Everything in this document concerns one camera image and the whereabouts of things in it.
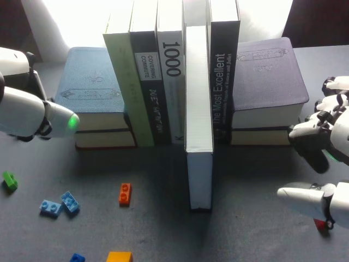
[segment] stack of books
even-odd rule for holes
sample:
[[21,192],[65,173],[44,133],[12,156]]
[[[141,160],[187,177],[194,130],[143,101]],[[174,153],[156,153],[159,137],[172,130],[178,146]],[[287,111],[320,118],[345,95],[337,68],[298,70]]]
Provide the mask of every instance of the stack of books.
[[288,145],[308,94],[289,39],[238,44],[234,0],[207,0],[185,27],[183,0],[124,0],[106,49],[69,53],[56,101],[80,118],[78,148],[184,144],[192,209],[211,208],[214,142]]

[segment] toy block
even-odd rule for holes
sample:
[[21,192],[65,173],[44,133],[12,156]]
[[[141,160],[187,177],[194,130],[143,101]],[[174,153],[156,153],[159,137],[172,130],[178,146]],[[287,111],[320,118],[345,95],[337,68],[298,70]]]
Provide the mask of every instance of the toy block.
[[18,188],[17,180],[15,179],[15,176],[12,173],[10,173],[9,171],[5,171],[4,173],[2,173],[2,176],[5,179],[7,187],[11,191],[14,191]]
[[74,254],[70,262],[85,262],[85,258],[82,255]]
[[119,204],[120,205],[129,205],[131,198],[132,186],[131,184],[122,183],[119,194]]
[[54,217],[58,217],[62,211],[62,205],[55,202],[44,200],[40,205],[40,210],[42,213],[52,215]]
[[74,211],[76,211],[77,209],[79,209],[79,204],[78,202],[74,199],[74,197],[70,194],[69,191],[65,192],[62,196],[61,196],[63,203],[65,204],[65,206],[68,208],[70,213],[73,213]]
[[131,252],[109,252],[106,262],[132,262]]

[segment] gray tabletop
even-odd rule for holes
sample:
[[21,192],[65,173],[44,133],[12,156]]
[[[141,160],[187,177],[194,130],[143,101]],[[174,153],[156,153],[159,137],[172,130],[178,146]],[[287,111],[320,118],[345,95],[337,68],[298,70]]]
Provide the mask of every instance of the gray tabletop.
[[[310,101],[323,97],[328,76],[349,75],[349,46],[296,49]],[[54,96],[62,64],[38,64]],[[74,139],[17,142],[0,134],[0,171],[15,173],[19,188],[0,188],[0,261],[69,261],[81,253],[106,261],[109,251],[131,251],[147,261],[348,261],[349,230],[322,238],[312,219],[288,210],[277,189],[291,181],[332,182],[349,168],[332,160],[319,175],[291,148],[216,147],[212,213],[189,211],[181,147],[77,152]],[[120,184],[133,185],[128,208]],[[81,205],[74,218],[39,215],[46,199],[71,191]]]

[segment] red lego brick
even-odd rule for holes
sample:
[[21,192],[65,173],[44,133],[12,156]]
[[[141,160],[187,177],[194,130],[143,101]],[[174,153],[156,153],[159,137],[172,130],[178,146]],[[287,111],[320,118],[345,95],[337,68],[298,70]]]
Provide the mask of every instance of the red lego brick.
[[119,195],[120,205],[130,205],[132,186],[129,183],[122,183]]

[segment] dark blue lego brick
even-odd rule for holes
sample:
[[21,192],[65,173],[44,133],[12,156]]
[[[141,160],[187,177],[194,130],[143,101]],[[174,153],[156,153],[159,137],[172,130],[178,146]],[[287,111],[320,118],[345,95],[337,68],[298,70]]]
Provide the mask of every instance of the dark blue lego brick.
[[62,205],[55,202],[44,200],[40,205],[40,210],[42,213],[45,213],[54,217],[58,217],[62,211]]
[[61,196],[63,203],[65,206],[68,208],[68,210],[73,213],[74,211],[79,209],[79,204],[78,202],[74,199],[74,197],[70,194],[69,191],[65,192]]
[[70,262],[85,262],[85,258],[82,255],[74,254]]

